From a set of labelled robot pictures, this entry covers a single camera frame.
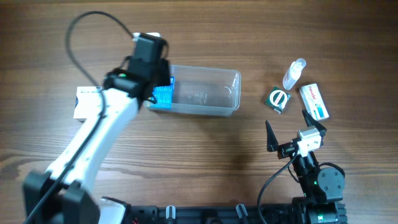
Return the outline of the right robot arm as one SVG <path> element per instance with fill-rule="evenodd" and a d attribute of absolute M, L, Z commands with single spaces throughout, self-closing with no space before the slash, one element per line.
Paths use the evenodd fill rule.
<path fill-rule="evenodd" d="M 341 203 L 345 188 L 344 170 L 331 162 L 319 163 L 314 151 L 323 146 L 327 129 L 305 110 L 307 128 L 301 129 L 290 142 L 279 144 L 270 122 L 266 121 L 267 150 L 277 152 L 288 163 L 271 176 L 257 197 L 257 213 L 261 223 L 347 223 L 345 205 Z M 288 170 L 300 184 L 302 197 L 290 204 L 262 204 L 266 187 L 283 171 Z"/>

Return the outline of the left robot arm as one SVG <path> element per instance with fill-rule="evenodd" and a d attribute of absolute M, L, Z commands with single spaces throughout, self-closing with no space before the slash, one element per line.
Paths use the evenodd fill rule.
<path fill-rule="evenodd" d="M 102 109 L 85 120 L 61 155 L 41 174 L 31 172 L 23 185 L 26 223 L 122 223 L 127 206 L 113 199 L 96 201 L 92 190 L 99 168 L 120 132 L 155 101 L 155 87 L 170 85 L 167 41 L 141 33 L 126 68 L 104 78 Z"/>

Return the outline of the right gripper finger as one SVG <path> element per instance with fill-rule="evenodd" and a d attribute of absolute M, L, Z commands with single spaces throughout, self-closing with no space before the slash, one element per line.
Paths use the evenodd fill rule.
<path fill-rule="evenodd" d="M 319 123 L 317 120 L 315 120 L 309 113 L 307 110 L 303 110 L 302 111 L 304 120 L 307 124 L 308 127 L 314 126 L 315 128 L 317 128 L 317 130 L 319 131 L 321 136 L 325 136 L 327 129 L 326 127 L 324 127 L 321 123 Z"/>
<path fill-rule="evenodd" d="M 266 131 L 267 131 L 267 151 L 268 152 L 277 151 L 279 143 L 271 127 L 271 124 L 268 120 L 266 121 Z"/>

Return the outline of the blue medicine box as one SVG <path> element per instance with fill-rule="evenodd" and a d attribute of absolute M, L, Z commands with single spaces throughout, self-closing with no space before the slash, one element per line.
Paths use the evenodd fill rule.
<path fill-rule="evenodd" d="M 175 77 L 170 77 L 169 86 L 158 86 L 154 88 L 153 95 L 156 103 L 150 103 L 149 108 L 169 110 L 172 107 L 172 98 L 174 95 Z"/>

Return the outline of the white medicine box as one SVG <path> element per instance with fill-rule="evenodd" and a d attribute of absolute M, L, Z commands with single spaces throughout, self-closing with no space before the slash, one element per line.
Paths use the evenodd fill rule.
<path fill-rule="evenodd" d="M 73 118 L 84 122 L 87 118 L 97 115 L 101 109 L 101 86 L 78 86 Z"/>

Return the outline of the clear plastic container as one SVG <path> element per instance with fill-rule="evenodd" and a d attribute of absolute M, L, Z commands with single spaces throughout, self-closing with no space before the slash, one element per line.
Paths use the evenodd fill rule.
<path fill-rule="evenodd" d="M 221 68 L 170 66 L 175 77 L 172 107 L 169 110 L 148 110 L 173 113 L 231 116 L 240 106 L 241 74 L 237 70 Z"/>

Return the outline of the green round-logo box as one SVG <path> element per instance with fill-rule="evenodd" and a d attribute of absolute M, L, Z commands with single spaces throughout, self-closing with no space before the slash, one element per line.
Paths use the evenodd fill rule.
<path fill-rule="evenodd" d="M 291 95 L 284 90 L 274 87 L 265 100 L 265 105 L 281 114 L 289 102 Z"/>

